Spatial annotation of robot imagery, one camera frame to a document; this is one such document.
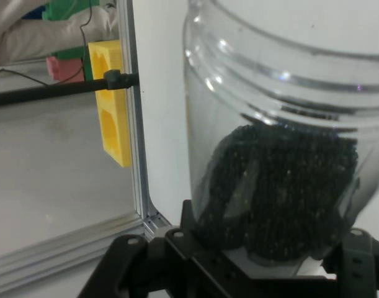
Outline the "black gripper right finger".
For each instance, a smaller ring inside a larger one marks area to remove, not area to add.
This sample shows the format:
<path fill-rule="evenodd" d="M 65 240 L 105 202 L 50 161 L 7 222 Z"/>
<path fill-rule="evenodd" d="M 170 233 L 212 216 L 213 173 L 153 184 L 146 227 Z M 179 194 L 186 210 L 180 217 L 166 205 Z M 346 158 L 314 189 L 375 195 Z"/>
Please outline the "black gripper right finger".
<path fill-rule="evenodd" d="M 323 260 L 323 268 L 336 275 L 339 297 L 377 297 L 379 293 L 379 241 L 353 228 Z"/>

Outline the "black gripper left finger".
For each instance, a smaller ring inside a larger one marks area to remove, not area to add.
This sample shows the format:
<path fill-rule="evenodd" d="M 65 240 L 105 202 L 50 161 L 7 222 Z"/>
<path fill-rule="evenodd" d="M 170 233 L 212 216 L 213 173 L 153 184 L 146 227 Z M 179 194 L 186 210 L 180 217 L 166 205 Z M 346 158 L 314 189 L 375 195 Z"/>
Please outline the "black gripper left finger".
<path fill-rule="evenodd" d="M 246 276 L 221 253 L 191 234 L 192 203 L 183 203 L 181 224 L 151 241 L 123 235 L 107 249 L 80 297 L 249 297 Z"/>

